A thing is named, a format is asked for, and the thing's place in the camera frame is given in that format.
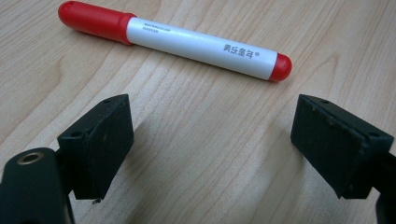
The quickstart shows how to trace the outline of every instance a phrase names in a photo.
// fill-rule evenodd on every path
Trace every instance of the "light wood surface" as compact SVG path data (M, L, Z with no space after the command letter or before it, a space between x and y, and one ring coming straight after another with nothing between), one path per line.
M378 192L337 199L290 130L305 93L396 135L396 1L85 2L273 49L294 67L263 81L75 32L59 0L3 0L1 173L128 93L135 143L101 203L70 195L77 223L375 223Z

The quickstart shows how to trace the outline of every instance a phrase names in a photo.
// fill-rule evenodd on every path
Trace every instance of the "red marker end cap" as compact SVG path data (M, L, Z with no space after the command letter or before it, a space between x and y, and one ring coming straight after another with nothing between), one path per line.
M82 2L68 1L59 6L58 15L68 27L130 45L126 36L132 13L123 13Z
M276 63L274 70L268 80L279 82L285 80L292 68L291 60L288 56L278 53L276 57Z

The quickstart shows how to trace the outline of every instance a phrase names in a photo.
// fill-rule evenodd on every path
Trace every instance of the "black mount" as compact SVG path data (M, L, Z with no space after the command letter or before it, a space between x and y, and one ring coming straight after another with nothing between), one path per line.
M365 199L375 187L378 223L396 223L393 136L327 100L300 95L291 142L339 198Z
M68 194L105 198L134 142L127 94L108 98L58 137L60 149L35 148L6 164L0 223L75 223Z

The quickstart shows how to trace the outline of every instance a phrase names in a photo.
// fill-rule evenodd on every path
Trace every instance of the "screw hole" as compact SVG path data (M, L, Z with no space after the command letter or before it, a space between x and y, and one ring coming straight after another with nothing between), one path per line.
M72 136L72 137L79 137L80 135L82 135L82 132L79 132L79 131L73 132L70 134L70 136Z
M369 135L372 136L372 137L379 137L378 133L369 133Z
M18 159L18 164L19 165L28 165L33 162L41 160L41 158L43 158L43 157L44 157L44 155L41 152L32 152L32 153L29 153L29 154L26 154L26 155L20 157Z

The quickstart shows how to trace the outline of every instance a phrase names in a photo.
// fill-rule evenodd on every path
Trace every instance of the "table surface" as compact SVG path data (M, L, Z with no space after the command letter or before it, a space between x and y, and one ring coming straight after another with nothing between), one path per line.
M62 1L0 3L0 165L128 93L135 142L77 223L375 223L378 192L337 199L290 142L314 95L396 135L396 1L86 1L289 55L274 83L64 26Z

